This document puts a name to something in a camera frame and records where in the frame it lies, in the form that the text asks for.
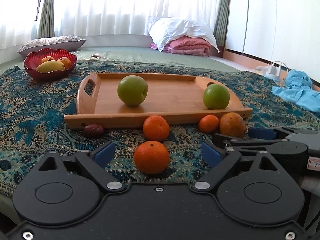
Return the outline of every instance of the red date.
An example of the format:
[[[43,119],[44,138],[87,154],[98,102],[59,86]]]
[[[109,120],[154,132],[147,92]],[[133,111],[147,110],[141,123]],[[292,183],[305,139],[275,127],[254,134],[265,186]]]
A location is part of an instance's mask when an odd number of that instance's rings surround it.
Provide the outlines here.
[[[103,127],[97,124],[88,124],[84,127],[83,134],[87,138],[99,138],[103,135]]]

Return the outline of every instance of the red bowl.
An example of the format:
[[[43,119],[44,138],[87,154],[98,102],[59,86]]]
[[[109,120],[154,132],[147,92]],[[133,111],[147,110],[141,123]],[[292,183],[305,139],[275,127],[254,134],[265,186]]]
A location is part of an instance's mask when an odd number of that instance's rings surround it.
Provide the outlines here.
[[[36,68],[40,65],[41,60],[45,56],[51,56],[54,60],[58,60],[61,57],[67,57],[70,59],[72,66],[66,70],[54,70],[48,73],[41,73],[36,71]],[[23,61],[26,72],[35,80],[38,81],[53,81],[68,76],[76,67],[77,57],[71,54],[65,49],[41,49],[36,52],[30,52],[26,59]]]

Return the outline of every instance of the white label with red border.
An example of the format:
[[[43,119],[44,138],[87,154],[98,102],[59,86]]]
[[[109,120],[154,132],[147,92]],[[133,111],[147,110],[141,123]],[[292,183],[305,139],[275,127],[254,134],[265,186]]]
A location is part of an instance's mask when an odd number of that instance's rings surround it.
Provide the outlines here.
[[[320,171],[320,158],[309,157],[307,170]]]

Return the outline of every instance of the blue cloth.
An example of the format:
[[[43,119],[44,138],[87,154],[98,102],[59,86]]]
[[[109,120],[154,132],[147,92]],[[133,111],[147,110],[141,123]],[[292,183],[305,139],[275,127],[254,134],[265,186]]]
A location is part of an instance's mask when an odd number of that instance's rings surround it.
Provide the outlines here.
[[[306,73],[292,69],[284,83],[285,88],[272,87],[272,93],[320,116],[320,92],[312,89],[312,80]]]

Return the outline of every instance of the white sheer curtain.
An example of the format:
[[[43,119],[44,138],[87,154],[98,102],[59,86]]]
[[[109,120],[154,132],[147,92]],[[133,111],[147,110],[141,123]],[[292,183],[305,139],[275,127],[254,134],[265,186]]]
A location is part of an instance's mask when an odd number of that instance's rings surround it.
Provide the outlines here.
[[[219,0],[55,0],[55,35],[148,35],[148,16],[216,22]]]
[[[0,0],[0,49],[35,38],[38,0]]]

